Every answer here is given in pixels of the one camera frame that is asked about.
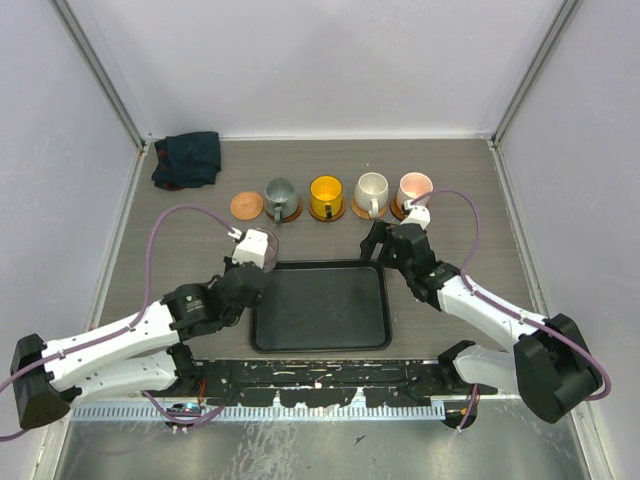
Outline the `brown wooden saucer coaster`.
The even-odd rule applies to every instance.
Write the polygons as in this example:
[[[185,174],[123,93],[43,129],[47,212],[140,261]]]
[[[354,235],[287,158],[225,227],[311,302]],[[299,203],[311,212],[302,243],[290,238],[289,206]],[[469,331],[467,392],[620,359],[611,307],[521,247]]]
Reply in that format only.
[[[337,212],[337,214],[333,215],[331,218],[323,217],[323,216],[317,214],[314,211],[313,206],[311,204],[309,205],[308,210],[309,210],[310,215],[315,220],[323,222],[323,223],[332,223],[332,222],[335,222],[335,221],[341,219],[344,216],[344,214],[346,212],[346,204],[343,204],[341,209]]]
[[[390,210],[392,215],[399,221],[403,221],[406,218],[406,214],[401,206],[397,204],[397,197],[394,197],[390,201]]]
[[[302,213],[303,211],[303,207],[304,207],[304,202],[301,196],[298,196],[298,201],[297,201],[297,207],[296,210],[289,216],[287,217],[283,217],[279,223],[290,223],[294,220],[296,220]],[[265,215],[272,221],[275,221],[275,217],[273,215],[271,215],[268,211],[265,210]]]

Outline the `yellow ceramic mug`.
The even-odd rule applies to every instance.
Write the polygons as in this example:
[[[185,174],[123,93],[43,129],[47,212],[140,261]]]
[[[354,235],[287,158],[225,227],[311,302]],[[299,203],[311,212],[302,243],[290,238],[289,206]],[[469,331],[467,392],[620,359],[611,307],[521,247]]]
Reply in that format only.
[[[331,218],[345,204],[343,184],[334,176],[316,177],[310,184],[309,192],[310,204],[323,217]]]

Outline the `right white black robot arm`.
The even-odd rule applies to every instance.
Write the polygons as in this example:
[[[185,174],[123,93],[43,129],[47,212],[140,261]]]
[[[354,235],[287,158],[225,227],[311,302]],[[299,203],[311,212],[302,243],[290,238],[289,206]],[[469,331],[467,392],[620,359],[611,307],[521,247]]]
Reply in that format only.
[[[360,243],[360,257],[398,271],[416,300],[466,321],[500,345],[495,351],[459,342],[441,354],[438,379],[447,392],[480,384],[513,393],[547,423],[606,392],[609,383],[573,319],[546,318],[487,291],[437,259],[419,225],[375,221]]]

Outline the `woven rattan coaster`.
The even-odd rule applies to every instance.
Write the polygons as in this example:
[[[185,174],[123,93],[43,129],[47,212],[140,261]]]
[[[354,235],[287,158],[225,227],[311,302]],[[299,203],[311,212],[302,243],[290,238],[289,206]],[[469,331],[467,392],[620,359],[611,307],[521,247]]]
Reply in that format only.
[[[263,211],[264,200],[254,191],[240,192],[230,202],[231,214],[239,220],[248,221],[257,218]]]
[[[367,211],[365,211],[364,209],[360,208],[356,201],[355,198],[352,197],[350,200],[350,208],[352,210],[352,212],[359,218],[361,219],[365,219],[365,220],[373,220],[373,217],[369,215],[369,213]],[[379,214],[378,214],[378,218],[381,218],[388,210],[388,205],[385,204],[380,210],[379,210]]]

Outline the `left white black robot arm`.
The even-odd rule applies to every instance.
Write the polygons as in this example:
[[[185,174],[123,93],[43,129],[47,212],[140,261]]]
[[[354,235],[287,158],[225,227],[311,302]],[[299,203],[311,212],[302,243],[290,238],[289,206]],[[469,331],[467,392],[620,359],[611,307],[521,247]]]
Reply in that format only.
[[[259,304],[267,274],[252,262],[207,283],[185,284],[138,313],[61,340],[18,340],[8,380],[21,431],[51,424],[74,407],[133,391],[194,393],[200,372],[185,341],[234,325]]]

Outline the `cream ceramic mug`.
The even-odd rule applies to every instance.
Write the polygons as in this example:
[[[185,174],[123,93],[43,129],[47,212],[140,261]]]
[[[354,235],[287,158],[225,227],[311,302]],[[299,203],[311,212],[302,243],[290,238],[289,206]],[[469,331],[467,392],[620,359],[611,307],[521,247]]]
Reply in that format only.
[[[369,219],[379,218],[387,207],[389,185],[386,177],[377,172],[367,172],[358,179],[353,195],[354,205]]]

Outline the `lilac ceramic mug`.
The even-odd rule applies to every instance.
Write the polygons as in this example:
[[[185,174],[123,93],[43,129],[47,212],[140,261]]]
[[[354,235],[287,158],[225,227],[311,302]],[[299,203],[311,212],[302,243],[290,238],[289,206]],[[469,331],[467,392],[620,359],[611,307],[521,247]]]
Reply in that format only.
[[[267,235],[267,250],[265,253],[263,270],[266,273],[269,273],[274,270],[277,263],[279,241],[276,235],[270,230],[267,230],[264,228],[257,228],[257,231],[261,233],[265,233]]]

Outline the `grey ceramic mug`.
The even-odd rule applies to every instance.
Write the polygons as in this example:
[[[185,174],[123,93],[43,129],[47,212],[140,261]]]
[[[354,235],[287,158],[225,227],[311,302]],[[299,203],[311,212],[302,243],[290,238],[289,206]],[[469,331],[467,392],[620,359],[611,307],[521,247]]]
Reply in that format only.
[[[276,224],[290,217],[298,208],[298,195],[293,184],[283,178],[271,180],[265,187],[265,210]]]

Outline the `pink ceramic mug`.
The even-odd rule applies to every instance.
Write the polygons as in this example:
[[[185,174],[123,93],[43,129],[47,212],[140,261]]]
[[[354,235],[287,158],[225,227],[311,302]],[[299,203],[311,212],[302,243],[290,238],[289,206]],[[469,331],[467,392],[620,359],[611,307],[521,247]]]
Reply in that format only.
[[[416,199],[432,190],[433,183],[427,175],[420,172],[406,173],[400,179],[395,203],[402,208],[406,201]]]

